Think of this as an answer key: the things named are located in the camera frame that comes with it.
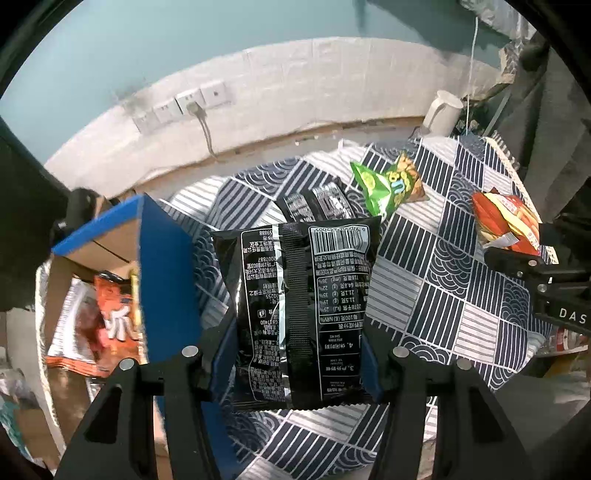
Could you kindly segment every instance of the white kettle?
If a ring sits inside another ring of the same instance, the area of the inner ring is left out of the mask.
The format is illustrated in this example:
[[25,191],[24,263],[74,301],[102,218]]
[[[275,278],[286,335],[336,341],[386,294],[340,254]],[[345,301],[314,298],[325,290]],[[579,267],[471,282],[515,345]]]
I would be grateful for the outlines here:
[[458,97],[445,90],[438,90],[425,115],[423,126],[429,129],[429,135],[448,137],[460,118],[462,108],[464,104]]

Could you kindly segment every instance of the screw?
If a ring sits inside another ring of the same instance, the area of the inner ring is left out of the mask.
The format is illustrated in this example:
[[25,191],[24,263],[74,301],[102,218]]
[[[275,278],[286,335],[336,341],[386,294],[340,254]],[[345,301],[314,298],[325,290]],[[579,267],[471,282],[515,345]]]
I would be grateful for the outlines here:
[[129,370],[134,365],[135,361],[132,358],[124,358],[121,362],[119,362],[119,368],[121,370]]
[[392,349],[392,353],[394,354],[394,356],[397,356],[398,358],[405,358],[408,357],[408,348],[404,346],[397,346],[394,349]]
[[467,358],[458,358],[456,365],[460,370],[470,370],[472,368],[472,362]]
[[197,348],[194,345],[187,345],[185,348],[183,348],[181,353],[183,354],[183,356],[190,358],[190,357],[195,356],[199,353],[199,348]]

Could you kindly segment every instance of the power cord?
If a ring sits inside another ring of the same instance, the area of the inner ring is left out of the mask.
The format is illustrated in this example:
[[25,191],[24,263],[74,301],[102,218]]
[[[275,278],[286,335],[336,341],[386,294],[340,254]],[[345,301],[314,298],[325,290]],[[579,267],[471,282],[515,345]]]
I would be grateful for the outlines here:
[[191,102],[187,105],[187,111],[197,117],[199,123],[201,124],[201,128],[203,129],[203,135],[205,136],[205,143],[207,144],[207,150],[209,150],[209,154],[213,158],[217,158],[217,155],[213,152],[213,144],[212,144],[212,134],[209,131],[209,127],[207,126],[207,122],[205,118],[207,117],[207,113],[205,110],[199,105],[197,102]]
[[474,47],[476,46],[476,36],[478,35],[478,17],[475,17],[476,25],[474,27],[474,38],[472,39],[472,52],[470,53],[470,71],[468,73],[468,94],[466,97],[466,135],[468,134],[468,119],[470,118],[470,94],[472,93],[472,67],[474,65]]

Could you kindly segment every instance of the power outlet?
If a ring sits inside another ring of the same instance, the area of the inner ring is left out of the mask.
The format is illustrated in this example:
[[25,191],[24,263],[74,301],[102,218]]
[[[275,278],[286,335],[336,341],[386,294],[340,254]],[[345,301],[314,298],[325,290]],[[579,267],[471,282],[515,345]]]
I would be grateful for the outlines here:
[[153,111],[134,117],[134,123],[142,135],[152,133],[160,126],[160,121]]
[[156,118],[161,124],[174,122],[183,117],[183,113],[175,99],[169,100],[166,103],[161,103],[160,105],[155,106],[153,110],[156,114]]
[[205,100],[205,108],[223,105],[230,101],[226,84],[221,80],[214,80],[213,82],[204,83],[201,85],[201,93]]
[[205,108],[205,100],[201,90],[188,90],[183,93],[179,93],[176,96],[178,107],[181,109],[183,115],[188,115],[187,105],[190,103],[197,103],[201,108]]

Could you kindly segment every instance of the navy and white tablecloth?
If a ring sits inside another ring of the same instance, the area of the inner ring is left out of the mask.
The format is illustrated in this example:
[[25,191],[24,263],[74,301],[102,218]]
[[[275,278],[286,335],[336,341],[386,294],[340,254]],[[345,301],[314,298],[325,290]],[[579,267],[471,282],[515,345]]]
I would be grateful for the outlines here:
[[[531,358],[549,325],[533,318],[528,291],[490,271],[478,245],[471,195],[492,187],[527,197],[508,164],[477,137],[427,138],[404,145],[414,157],[428,201],[402,205],[382,223],[379,257],[371,278],[366,317],[392,345],[430,361],[468,358],[492,390]],[[209,177],[184,188],[162,207],[195,244],[196,286],[204,327],[216,325],[230,299],[220,277],[210,232],[281,223],[274,200],[340,177],[359,216],[363,196],[350,161],[385,170],[398,156],[392,146],[344,142],[243,171]],[[548,261],[548,252],[543,251]],[[387,408],[356,405],[316,411],[232,412],[224,403],[240,479],[315,480],[368,465],[375,459]],[[435,436],[437,404],[427,407],[425,439]]]

